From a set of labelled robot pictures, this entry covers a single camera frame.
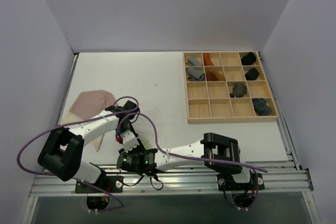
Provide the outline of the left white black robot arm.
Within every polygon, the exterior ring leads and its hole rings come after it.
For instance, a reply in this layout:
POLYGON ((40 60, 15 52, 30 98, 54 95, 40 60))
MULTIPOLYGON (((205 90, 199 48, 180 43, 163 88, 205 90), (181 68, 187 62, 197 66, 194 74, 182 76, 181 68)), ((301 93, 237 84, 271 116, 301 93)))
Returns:
POLYGON ((38 156, 38 164, 63 181, 83 180, 94 192, 105 188, 102 169, 82 160, 83 148, 110 131, 135 132, 127 115, 139 112, 139 104, 128 100, 123 107, 109 106, 91 119, 67 123, 52 130, 38 156))

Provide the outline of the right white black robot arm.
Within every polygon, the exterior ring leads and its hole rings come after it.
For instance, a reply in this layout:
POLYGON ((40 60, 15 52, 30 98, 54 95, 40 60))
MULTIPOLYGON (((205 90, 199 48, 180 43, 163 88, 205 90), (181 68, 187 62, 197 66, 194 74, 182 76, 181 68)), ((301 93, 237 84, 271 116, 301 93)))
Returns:
POLYGON ((215 133, 205 133, 203 139, 195 143, 175 148, 165 148, 163 151, 157 148, 147 150, 142 143, 139 143, 129 151, 120 150, 117 169, 154 177, 156 174, 172 168, 204 164, 206 167, 232 179, 238 188, 244 189, 252 182, 249 168, 204 160, 199 161, 198 158, 239 163, 238 141, 215 133))

